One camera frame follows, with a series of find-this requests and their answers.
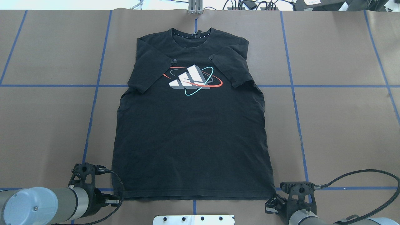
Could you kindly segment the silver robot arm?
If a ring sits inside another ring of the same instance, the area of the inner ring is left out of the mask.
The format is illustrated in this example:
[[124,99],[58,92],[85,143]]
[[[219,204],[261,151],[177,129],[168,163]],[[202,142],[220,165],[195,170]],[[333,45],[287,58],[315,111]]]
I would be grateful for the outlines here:
[[65,221],[96,214],[101,208],[119,208],[122,198],[97,188],[32,187],[1,190],[2,225],[63,225]]
[[328,221],[314,211],[314,203],[275,195],[265,203],[265,213],[279,216],[285,225],[398,225],[388,217],[362,217],[356,214]]

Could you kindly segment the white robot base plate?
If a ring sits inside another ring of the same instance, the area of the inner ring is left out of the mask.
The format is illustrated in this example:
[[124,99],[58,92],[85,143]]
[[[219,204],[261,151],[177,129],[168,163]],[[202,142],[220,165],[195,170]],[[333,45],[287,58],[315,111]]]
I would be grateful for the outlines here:
[[153,225],[235,225],[234,215],[160,215]]

